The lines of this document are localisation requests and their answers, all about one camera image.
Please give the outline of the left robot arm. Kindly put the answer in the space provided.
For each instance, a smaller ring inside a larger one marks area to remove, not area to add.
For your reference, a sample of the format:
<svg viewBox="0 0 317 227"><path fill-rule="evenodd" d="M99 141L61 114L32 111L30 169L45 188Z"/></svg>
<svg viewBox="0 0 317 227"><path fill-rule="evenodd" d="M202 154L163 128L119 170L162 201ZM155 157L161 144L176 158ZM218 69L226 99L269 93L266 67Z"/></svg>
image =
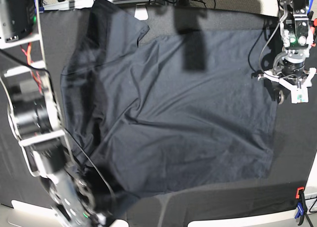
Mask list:
<svg viewBox="0 0 317 227"><path fill-rule="evenodd" d="M315 67L306 68L310 49L317 44L317 22L312 19L314 0L277 0L279 21L274 33L279 32L282 50L273 61L272 68L262 70L258 79L271 81L275 100L282 104L285 92L293 104L309 101L308 89L317 73Z"/></svg>

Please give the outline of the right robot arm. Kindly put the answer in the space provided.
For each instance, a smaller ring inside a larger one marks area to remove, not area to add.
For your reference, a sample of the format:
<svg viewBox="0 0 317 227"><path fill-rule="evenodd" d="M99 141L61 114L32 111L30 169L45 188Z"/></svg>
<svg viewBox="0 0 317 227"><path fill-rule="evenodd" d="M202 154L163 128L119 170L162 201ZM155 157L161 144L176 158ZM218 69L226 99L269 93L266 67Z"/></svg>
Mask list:
<svg viewBox="0 0 317 227"><path fill-rule="evenodd" d="M64 227L110 226L112 212L97 210L90 184L73 172L80 165L47 70L39 0L0 0L0 54L16 63L0 73L11 131L29 173L53 199L58 221Z"/></svg>

